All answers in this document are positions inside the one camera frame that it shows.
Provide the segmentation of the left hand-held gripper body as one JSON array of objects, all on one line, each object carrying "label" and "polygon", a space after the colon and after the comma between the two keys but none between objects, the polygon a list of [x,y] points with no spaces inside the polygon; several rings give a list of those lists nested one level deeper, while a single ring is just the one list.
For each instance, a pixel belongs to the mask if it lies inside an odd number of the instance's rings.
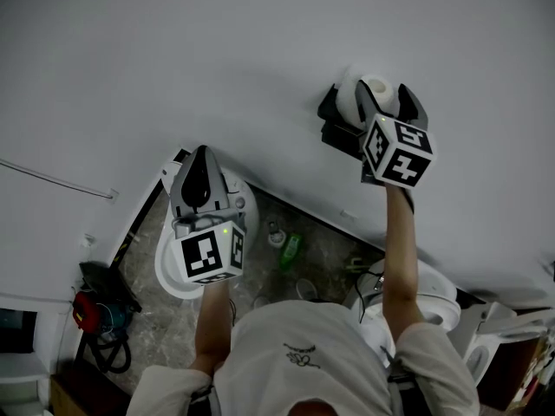
[{"label": "left hand-held gripper body", "polygon": [[170,278],[181,285],[208,285],[243,275],[245,214],[231,208],[171,216]]}]

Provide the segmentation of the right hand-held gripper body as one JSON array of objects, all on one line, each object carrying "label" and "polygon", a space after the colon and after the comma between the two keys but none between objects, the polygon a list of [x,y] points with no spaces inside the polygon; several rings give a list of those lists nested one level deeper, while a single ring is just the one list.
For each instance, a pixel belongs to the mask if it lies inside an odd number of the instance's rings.
[{"label": "right hand-held gripper body", "polygon": [[436,161],[431,133],[384,114],[374,115],[362,151],[376,180],[403,188],[416,188]]}]

